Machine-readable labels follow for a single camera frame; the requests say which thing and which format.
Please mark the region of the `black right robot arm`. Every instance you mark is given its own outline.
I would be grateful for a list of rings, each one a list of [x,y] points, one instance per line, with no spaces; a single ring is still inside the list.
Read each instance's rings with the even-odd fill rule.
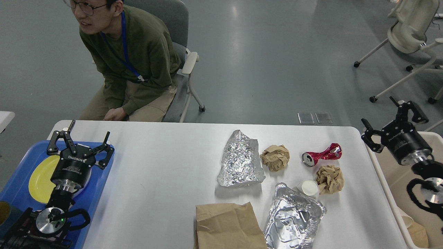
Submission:
[[[365,127],[361,139],[375,153],[387,148],[397,164],[410,166],[419,178],[412,179],[406,186],[411,201],[420,209],[437,215],[442,211],[442,163],[436,161],[431,146],[417,132],[415,123],[427,123],[429,119],[413,101],[397,101],[395,118],[381,130],[374,129],[369,121],[362,118]]]

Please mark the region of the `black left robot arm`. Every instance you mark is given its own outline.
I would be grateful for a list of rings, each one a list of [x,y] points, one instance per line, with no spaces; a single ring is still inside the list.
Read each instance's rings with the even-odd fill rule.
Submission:
[[[68,128],[33,145],[1,191],[2,249],[81,249],[115,148],[75,142]]]

